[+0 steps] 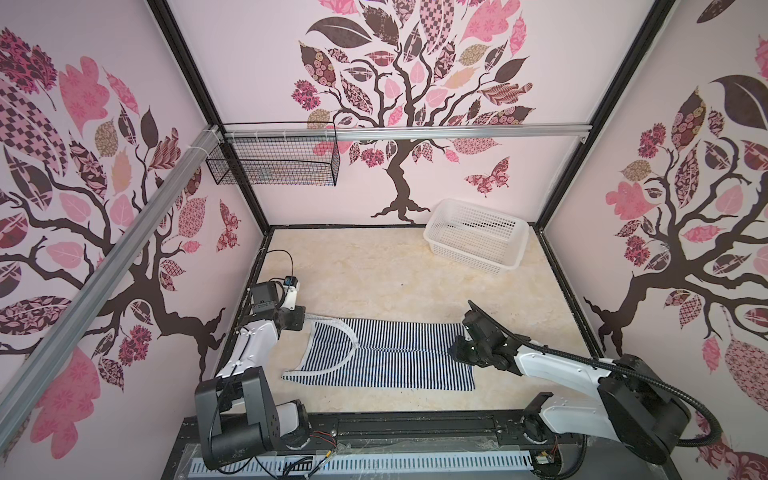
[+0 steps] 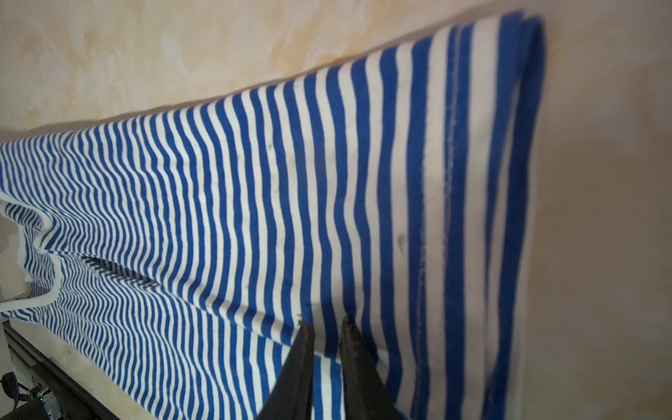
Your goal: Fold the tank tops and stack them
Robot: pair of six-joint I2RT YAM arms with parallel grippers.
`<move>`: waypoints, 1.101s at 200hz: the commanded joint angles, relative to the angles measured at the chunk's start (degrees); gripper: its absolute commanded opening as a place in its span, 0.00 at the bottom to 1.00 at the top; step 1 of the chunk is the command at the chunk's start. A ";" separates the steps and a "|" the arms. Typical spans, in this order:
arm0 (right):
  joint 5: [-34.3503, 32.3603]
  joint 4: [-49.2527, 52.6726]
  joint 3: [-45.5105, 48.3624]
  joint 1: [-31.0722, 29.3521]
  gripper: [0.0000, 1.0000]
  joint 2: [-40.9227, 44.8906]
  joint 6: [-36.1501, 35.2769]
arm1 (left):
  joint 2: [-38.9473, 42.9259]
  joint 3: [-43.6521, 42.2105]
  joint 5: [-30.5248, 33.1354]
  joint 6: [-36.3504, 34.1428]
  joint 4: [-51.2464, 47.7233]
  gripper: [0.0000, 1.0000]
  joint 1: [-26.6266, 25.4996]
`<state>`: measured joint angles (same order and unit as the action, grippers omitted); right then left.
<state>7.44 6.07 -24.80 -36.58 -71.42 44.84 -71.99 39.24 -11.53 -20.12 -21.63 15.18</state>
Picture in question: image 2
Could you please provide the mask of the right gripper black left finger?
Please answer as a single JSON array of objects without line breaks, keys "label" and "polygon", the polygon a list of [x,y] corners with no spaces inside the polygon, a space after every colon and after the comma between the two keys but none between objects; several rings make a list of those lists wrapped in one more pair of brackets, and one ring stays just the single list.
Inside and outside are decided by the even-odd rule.
[{"label": "right gripper black left finger", "polygon": [[257,416],[258,420],[313,418],[315,336],[309,324],[301,322],[299,326],[276,384]]}]

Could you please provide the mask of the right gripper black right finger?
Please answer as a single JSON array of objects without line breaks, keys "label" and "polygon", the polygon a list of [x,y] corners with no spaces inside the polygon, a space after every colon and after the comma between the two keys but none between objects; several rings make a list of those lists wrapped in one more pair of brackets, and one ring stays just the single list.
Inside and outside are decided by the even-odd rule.
[{"label": "right gripper black right finger", "polygon": [[344,318],[342,322],[339,345],[346,419],[400,419],[362,334],[351,318]]}]

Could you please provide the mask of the blue white striped tank top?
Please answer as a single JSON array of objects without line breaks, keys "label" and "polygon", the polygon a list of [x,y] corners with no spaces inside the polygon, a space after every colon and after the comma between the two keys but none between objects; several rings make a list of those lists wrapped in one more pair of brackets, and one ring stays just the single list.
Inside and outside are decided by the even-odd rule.
[{"label": "blue white striped tank top", "polygon": [[219,101],[1,147],[40,324],[160,419],[251,419],[349,318],[409,419],[516,414],[544,21],[522,12]]}]

